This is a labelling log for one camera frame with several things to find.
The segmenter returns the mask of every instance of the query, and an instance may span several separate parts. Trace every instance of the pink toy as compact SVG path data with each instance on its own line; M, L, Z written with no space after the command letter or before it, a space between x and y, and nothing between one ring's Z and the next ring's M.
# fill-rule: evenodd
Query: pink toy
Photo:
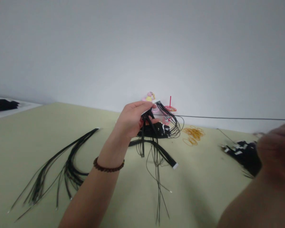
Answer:
M152 93L152 92L148 92L147 93L147 97L145 97L145 98L143 98L142 99L143 101L153 101L153 100L155 100L155 94L154 93ZM152 109L152 113L156 113L156 112L158 112L159 111L159 108L155 108L155 109Z

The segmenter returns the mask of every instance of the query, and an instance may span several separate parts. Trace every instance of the table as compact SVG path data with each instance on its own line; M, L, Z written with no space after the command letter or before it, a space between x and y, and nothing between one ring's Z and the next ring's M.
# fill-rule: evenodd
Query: table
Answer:
M110 134L119 113L77 105L53 103L0 118L0 227L57 227L69 204L61 185L59 210L55 211L57 184L24 217L22 202L9 213L14 200L35 171L60 149L90 130L101 127L80 149L75 163L88 172ZM219 130L202 128L205 136L197 146L177 139L160 139L159 144L179 164L160 168L161 184L170 219L162 204L160 227L214 227L225 207L250 182L242 167L220 145L230 143ZM232 140L253 141L251 134L223 130ZM69 153L51 168L48 183L57 176ZM154 164L148 162L151 172ZM135 147L128 149L111 204L101 227L158 227L158 189Z

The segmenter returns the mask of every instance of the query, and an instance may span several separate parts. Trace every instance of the hand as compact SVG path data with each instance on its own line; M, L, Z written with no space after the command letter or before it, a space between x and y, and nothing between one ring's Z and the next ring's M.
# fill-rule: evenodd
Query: hand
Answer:
M264 135L257 152L266 173L285 179L285 124Z
M136 137L143 125L141 115L151 107L156 108L156 105L149 101L137 101L127 104L121 112L113 132L130 139ZM159 121L160 119L151 120L153 124Z

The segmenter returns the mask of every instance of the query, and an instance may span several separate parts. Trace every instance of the black cable bundle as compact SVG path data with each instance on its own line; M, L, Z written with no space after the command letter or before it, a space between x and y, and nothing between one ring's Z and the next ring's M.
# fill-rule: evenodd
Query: black cable bundle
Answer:
M146 160L146 168L147 168L147 171L150 173L150 175L156 180L157 185L158 185L158 206L157 206L156 223L158 222L159 224L160 224L161 199L164 202L165 209L167 211L168 217L170 218L169 213L168 213L168 209L167 209L166 204L165 204L165 200L163 198L163 194L161 192L161 187L165 188L166 190L168 190L168 189L160 183L159 167L163 166L162 164L163 164L164 160L168 163L168 165L173 167L173 169L175 169L178 166L178 164L167 153L167 151L165 151L158 144L158 139L159 138L176 138L180 135L180 131L181 131L180 125L179 125L177 119L175 118L175 116L173 114L171 114L164 106L163 106L163 108L161 107L161 110L163 110L162 111L162 112L164 112L163 114L165 114L166 116L169 116L169 118L171 118L171 122L174 124L172 129L170 129L169 126L163 125L162 123L153 124L151 122L151 119L154 119L154 115L152 113L152 109L150 109L141 115L143 125L142 125L142 127L138 133L139 139L134 140L129 144L129 146L135 146L136 145L136 150L137 150L138 154L141 157L144 157L145 156L145 142L151 143L151 149L149 151L149 154L148 154L147 160ZM150 154L152 154L153 161L155 164L155 176L153 176L151 174L151 172L149 171L149 169L147 167L147 162L148 162Z
M169 138L171 136L170 127L168 125L164 125L160 122L154 124L156 132L153 131L150 125L146 125L144 131L142 129L138 132L137 136L141 137L144 134L145 137L156 137L158 138Z
M158 109L160 110L160 112L166 118L170 119L170 122L173 124L173 127L170 129L171 134L169 137L170 138L178 138L180 136L180 132L183 129L184 125L181 127L176 116L174 114L172 114L160 101L156 101L156 100L154 100L154 101L155 101L155 104L157 105Z
M244 172L244 176L254 178L261 170L262 163L257 155L256 142L239 141L233 147L226 145L222 148L249 172Z
M58 153L56 153L52 158L50 158L46 163L44 163L33 175L31 180L28 182L27 186L24 188L24 190L21 192L21 194L18 196L14 204L11 206L11 209L8 211L8 213L12 210L12 208L16 205L20 197L23 195L25 190L28 188L34 177L37 175L37 179L35 183L33 184L28 196L26 197L23 204L28 203L30 205L29 209L22 214L18 219L20 219L23 215L25 215L35 204L37 204L43 196L48 192L48 190L53 186L53 184L58 180L58 189L57 189L57 200L56 200L56 210L58 209L59 204L59 190L60 190L60 184L61 184L61 177L64 175L64 182L65 187L68 193L68 197L71 200L72 195L69 190L69 182L73 186L75 190L78 190L79 187L82 185L84 179L82 179L81 176L87 176L88 173L82 173L80 172L75 166L74 166L74 157L76 153L78 152L79 148L98 130L99 128L95 128L94 130L86 133L76 141L72 142L62 150L60 150ZM67 161L65 162L61 172L58 174L58 176L55 178L55 180L52 182L52 184L44 191L45 186L45 179L46 175L50 169L50 167L53 165L53 163L65 152L67 151L71 146L73 146Z

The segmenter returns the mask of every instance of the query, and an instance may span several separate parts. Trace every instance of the black cable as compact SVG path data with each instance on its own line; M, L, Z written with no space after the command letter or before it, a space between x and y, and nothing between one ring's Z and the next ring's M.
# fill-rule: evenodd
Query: black cable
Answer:
M185 122L183 122L183 126L181 127L176 116L173 113L171 113L160 101L157 101L155 104L162 113L162 115L160 116L165 116L173 124L173 127L171 127L170 129L171 131L170 138L178 138L180 136L181 130L184 127Z
M219 130L221 133L223 133L222 130L220 130L219 128L217 128L217 130ZM230 139L225 133L223 133L223 135L225 135L228 139ZM232 139L230 139L230 141L235 144L235 142Z
M160 106L162 108L163 112L165 112L165 110L164 110L165 108L160 105L161 103L156 103L156 104L157 104L157 106ZM173 137L173 138L179 137L180 131L182 129L180 127L180 124L178 123L175 116L173 117L169 111L166 111L166 113L167 113L166 116L170 117L171 122L174 124L172 129L170 129L169 133L167 134L168 137ZM144 153L144 150L145 150L144 143L145 142L151 143L151 149L150 149L150 152L149 152L149 154L147 156L147 160L146 160L146 168L147 168L147 171L149 172L149 174L152 176L152 178L156 180L157 185L158 185L158 204L157 204L156 223L158 222L160 224L161 199L163 200L163 203L164 203L164 206L165 206L165 209L166 209L166 212L167 212L167 215L169 218L170 218L170 216L169 216L169 212L168 212L168 209L167 209L167 206L166 206L166 203L165 203L162 191L161 191L161 187L165 188L166 190L168 190L168 189L160 183L159 167L162 165L163 160L167 161L167 163L169 165L171 165L173 168L177 167L177 165L176 165L177 163L158 144L158 138L159 138L158 133L160 133L160 131L158 131L155 128L155 125L152 124L151 118L154 118L154 115L152 113L152 109L150 109L146 113L142 114L141 118L143 120L143 125L141 127L140 134L139 134L140 138L138 140L131 141L129 144L129 147L136 145L136 150L137 150L138 154L141 155L141 157L144 157L144 154L145 154ZM148 123L147 134L150 137L150 140L145 139L146 123ZM151 174L151 172L149 171L149 169L147 167L147 161L149 159L150 153L152 154L153 162L155 164L155 177Z
M98 130L99 128L96 128L76 141L72 142L62 150L60 150L57 154L55 154L52 158L50 158L46 163L44 163L38 170L37 172L33 175L27 186L24 188L24 190L21 192L21 194L18 196L16 201L13 203L11 206L11 209L16 205L20 197L23 195L25 190L28 188L28 186L31 184L32 180L34 177L37 175L36 181L34 182L28 196L26 197L25 201L23 204L26 202L30 204L29 209L22 214L18 219L20 219L23 215L25 215L31 208L34 206L37 202L39 202L43 196L46 194L46 192L52 187L52 185L56 182L58 179L58 189L57 189L57 199L56 199L56 210L58 209L58 203L59 203L59 190L60 190L60 184L61 184L61 176L64 173L64 182L66 186L66 190L68 193L68 197L72 199L72 195L69 190L69 182L73 186L74 189L78 190L78 188L81 186L83 183L84 179L81 176L87 176L88 173L83 173L79 171L75 166L74 166L74 157L76 153L78 152L79 148ZM45 192L43 192L44 186L45 186L45 179L47 176L47 173L53 163L66 151L68 150L71 146L73 146L70 155L68 156L68 159L66 163L64 164L61 172L58 174L58 176L55 178L55 180L52 182L52 184L46 189Z
M202 117L202 116L183 116L183 115L175 115L177 117L193 117L193 118L208 118L208 119L243 119L243 120L283 120L285 119L273 119L273 118L240 118L240 117Z

